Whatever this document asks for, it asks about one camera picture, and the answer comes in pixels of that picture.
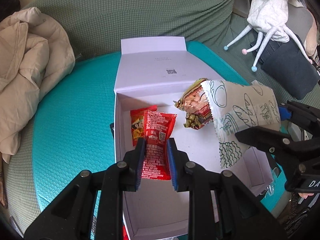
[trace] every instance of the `snack bag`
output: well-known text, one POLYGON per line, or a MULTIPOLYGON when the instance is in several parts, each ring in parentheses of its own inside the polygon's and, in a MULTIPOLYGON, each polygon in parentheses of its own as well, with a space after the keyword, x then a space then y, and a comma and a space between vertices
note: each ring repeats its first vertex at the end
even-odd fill
POLYGON ((172 133, 176 117, 176 114, 145 111, 146 157, 143 162, 142 178, 171 179, 166 144, 172 133))
POLYGON ((143 115, 144 115, 144 111, 146 110, 157 111, 157 106, 154 105, 154 106, 149 106, 149 107, 130 111, 133 146, 137 145, 139 137, 144 137, 143 115))
POLYGON ((184 127, 198 130, 213 121, 209 102, 200 85, 206 80, 206 78, 198 79, 187 89, 178 102, 174 102, 176 108, 187 112, 184 127))
POLYGON ((280 114, 271 88, 259 82, 244 86, 224 80, 207 80, 201 86, 214 116, 223 169, 235 165, 250 147, 238 141, 236 132, 253 126, 279 131, 280 114))

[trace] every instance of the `plush toy leg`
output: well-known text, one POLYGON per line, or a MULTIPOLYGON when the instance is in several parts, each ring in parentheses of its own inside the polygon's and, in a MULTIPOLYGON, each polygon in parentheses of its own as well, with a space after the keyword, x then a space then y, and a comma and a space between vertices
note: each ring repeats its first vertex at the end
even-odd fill
POLYGON ((307 59, 307 61, 309 61, 312 64, 312 60, 310 58, 308 58, 306 52, 304 51, 304 48, 302 47, 299 39, 297 38, 297 36, 293 33, 292 30, 290 30, 287 26, 283 27, 283 30, 294 40, 294 42, 298 45, 299 49, 301 50, 303 56, 307 59))
POLYGON ((259 48, 259 50, 258 50, 258 53, 257 53, 257 55, 256 55, 256 58, 254 59, 253 65, 252 65, 252 67, 251 67, 251 70, 252 70, 253 72, 256 72, 256 71, 257 71, 256 64, 258 63, 258 60, 259 60, 259 58, 260 58, 263 50, 265 49, 268 41, 271 39, 272 35, 276 33, 276 31, 277 31, 277 28, 273 26, 273 27, 267 32, 266 36, 264 37, 264 40, 263 40, 263 42, 262 42, 262 44, 261 44, 261 46, 260 46, 260 48, 259 48))
POLYGON ((237 41, 239 41, 239 39, 241 39, 243 36, 245 36, 249 31, 251 31, 252 30, 252 25, 247 25, 247 27, 246 28, 244 28, 244 30, 238 35, 238 36, 236 36, 236 38, 233 40, 233 41, 231 41, 227 46, 224 46, 223 47, 223 49, 224 50, 228 50, 228 48, 232 45, 232 44, 234 44, 234 43, 236 43, 237 41))
POLYGON ((262 42, 262 38, 263 38, 263 33, 262 32, 258 32, 258 38, 257 38, 257 43, 250 49, 243 49, 242 50, 242 54, 243 55, 247 55, 248 52, 252 52, 254 50, 256 50, 257 48, 259 48, 261 42, 262 42))

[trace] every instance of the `open box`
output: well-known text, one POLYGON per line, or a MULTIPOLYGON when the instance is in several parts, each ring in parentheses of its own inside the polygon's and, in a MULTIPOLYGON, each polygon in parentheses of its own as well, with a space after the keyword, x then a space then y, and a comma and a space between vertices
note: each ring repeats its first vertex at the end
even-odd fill
MULTIPOLYGON (((171 134, 177 148, 207 170, 221 172, 214 125, 200 130, 184 128, 186 113, 175 108, 173 101, 179 100, 196 79, 223 78, 187 52, 183 37, 126 39, 121 41, 121 51, 114 88, 116 161, 133 149, 130 110, 157 105, 160 112, 177 114, 171 134)), ((258 156, 256 164, 262 167, 258 178, 262 180, 251 178, 245 158, 231 168, 249 188, 270 183, 267 158, 258 156)), ((175 192, 171 181, 142 179, 137 192, 124 192, 123 196, 124 224, 131 240, 163 239, 188 232, 189 194, 175 192)))

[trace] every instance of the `heinz ketchup packet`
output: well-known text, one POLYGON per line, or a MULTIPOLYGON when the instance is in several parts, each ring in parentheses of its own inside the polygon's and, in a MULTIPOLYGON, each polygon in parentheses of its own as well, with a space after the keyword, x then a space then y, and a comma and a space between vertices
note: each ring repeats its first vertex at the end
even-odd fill
POLYGON ((142 178, 171 179, 166 154, 166 144, 167 139, 172 133, 176 117, 176 114, 145 111, 144 133, 146 138, 146 157, 143 162, 142 178))
POLYGON ((133 146, 137 145, 138 138, 144 137, 144 124, 143 124, 143 115, 144 111, 151 110, 157 111, 157 106, 149 106, 146 108, 141 108, 137 110, 131 110, 131 134, 132 134, 132 144, 133 146))

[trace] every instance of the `seasoning packet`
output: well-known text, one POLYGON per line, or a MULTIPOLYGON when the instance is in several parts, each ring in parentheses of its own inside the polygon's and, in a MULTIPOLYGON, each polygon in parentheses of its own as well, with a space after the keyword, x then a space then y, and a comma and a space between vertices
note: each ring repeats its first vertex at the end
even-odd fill
POLYGON ((207 96, 201 86, 201 82, 206 80, 208 79, 198 79, 184 92, 178 102, 174 101, 176 108, 187 112, 186 123, 184 124, 186 128, 191 127, 199 130, 213 121, 207 96))
POLYGON ((132 144, 133 146, 137 145, 138 138, 144 137, 144 123, 143 123, 143 115, 144 111, 157 111, 157 106, 149 106, 137 110, 131 110, 131 134, 132 134, 132 144))
POLYGON ((172 133, 176 117, 176 114, 145 111, 146 157, 143 162, 142 178, 171 179, 166 144, 172 133))

